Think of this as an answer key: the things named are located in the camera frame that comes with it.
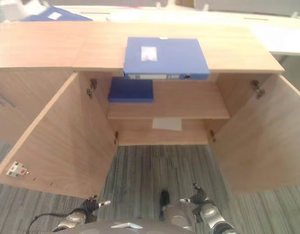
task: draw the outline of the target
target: metal hinge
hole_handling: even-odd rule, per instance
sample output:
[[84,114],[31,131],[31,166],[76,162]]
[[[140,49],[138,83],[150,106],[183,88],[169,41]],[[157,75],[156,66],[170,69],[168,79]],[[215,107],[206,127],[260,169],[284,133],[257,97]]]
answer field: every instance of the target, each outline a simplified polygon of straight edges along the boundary
[[214,143],[216,141],[215,133],[213,130],[209,131],[210,140]]
[[251,86],[253,90],[256,92],[256,99],[260,99],[264,94],[265,90],[260,88],[260,84],[258,80],[251,80]]
[[29,174],[28,169],[24,167],[24,165],[20,162],[14,162],[13,165],[9,168],[6,175],[12,177],[19,177],[23,175]]
[[115,144],[117,144],[118,139],[119,139],[119,132],[116,131],[116,132],[115,132],[115,139],[114,139],[114,143],[115,143]]
[[97,80],[91,79],[91,86],[86,90],[86,94],[90,97],[90,99],[93,98],[93,92],[97,88]]

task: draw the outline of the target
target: wooden shelf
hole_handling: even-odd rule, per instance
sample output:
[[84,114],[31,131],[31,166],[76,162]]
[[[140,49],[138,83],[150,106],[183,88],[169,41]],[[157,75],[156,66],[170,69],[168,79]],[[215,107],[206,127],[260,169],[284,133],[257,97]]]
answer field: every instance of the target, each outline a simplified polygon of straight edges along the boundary
[[109,120],[119,132],[119,145],[191,145],[208,144],[201,119],[184,119],[182,131],[152,129],[151,119]]
[[154,103],[109,104],[108,119],[227,119],[230,114],[215,82],[155,80]]

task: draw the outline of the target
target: cabinet door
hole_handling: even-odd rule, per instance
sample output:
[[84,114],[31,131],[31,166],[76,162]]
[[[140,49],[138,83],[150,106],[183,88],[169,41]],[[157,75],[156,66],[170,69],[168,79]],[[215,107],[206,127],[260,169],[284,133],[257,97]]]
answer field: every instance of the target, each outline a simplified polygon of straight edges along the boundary
[[71,74],[68,69],[0,71],[0,140],[15,144]]
[[[104,185],[117,145],[88,79],[72,74],[0,165],[0,183],[88,197]],[[15,162],[29,174],[6,175]]]
[[262,85],[211,143],[224,177],[238,193],[300,182],[300,92],[282,76]]

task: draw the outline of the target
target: cable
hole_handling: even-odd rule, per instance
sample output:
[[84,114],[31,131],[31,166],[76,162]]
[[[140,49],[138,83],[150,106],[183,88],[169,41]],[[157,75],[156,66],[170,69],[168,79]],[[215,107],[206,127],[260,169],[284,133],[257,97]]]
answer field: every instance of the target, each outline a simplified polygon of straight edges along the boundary
[[64,218],[64,217],[67,217],[68,215],[70,215],[71,213],[69,214],[57,214],[57,213],[44,213],[44,214],[39,214],[37,216],[34,217],[34,219],[31,221],[27,231],[26,231],[26,234],[30,234],[30,228],[31,226],[34,224],[35,221],[37,221],[38,218],[42,217],[42,216],[46,216],[46,215],[49,215],[49,216],[55,216],[55,217],[61,217],[61,218]]

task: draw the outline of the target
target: wooden countertop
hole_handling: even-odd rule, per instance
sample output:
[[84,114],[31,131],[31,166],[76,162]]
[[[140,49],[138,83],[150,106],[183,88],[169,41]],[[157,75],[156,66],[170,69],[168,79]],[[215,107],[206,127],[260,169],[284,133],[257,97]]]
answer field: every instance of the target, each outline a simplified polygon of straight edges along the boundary
[[115,22],[0,23],[0,68],[121,72],[128,36],[197,38],[211,72],[283,72],[246,27]]

